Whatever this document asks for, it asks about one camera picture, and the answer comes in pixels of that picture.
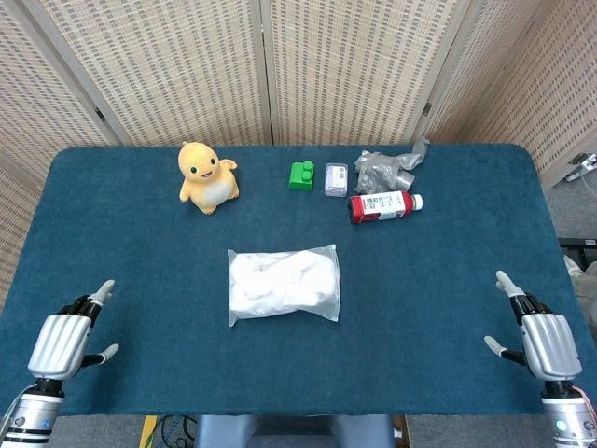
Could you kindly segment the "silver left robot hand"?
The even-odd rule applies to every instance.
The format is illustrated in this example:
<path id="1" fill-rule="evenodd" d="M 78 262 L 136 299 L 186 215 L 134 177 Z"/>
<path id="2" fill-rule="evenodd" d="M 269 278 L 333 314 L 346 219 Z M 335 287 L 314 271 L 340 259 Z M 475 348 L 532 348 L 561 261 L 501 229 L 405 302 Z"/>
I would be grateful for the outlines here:
<path id="1" fill-rule="evenodd" d="M 113 343 L 101 353 L 85 354 L 90 331 L 114 285 L 114 280 L 107 280 L 96 292 L 78 297 L 46 318 L 28 362 L 35 378 L 67 381 L 80 369 L 102 365 L 118 352 L 119 345 Z"/>

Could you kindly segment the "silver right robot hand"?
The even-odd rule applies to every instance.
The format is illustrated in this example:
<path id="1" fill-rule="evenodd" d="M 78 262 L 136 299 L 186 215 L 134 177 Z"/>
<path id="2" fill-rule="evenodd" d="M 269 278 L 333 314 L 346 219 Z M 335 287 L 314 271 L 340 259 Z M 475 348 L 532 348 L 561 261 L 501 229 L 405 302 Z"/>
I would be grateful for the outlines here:
<path id="1" fill-rule="evenodd" d="M 498 271 L 495 276 L 496 287 L 508 296 L 523 348 L 510 350 L 489 335 L 484 337 L 485 344 L 498 357 L 527 367 L 541 381 L 573 380 L 582 366 L 567 319 L 516 286 L 505 272 Z"/>

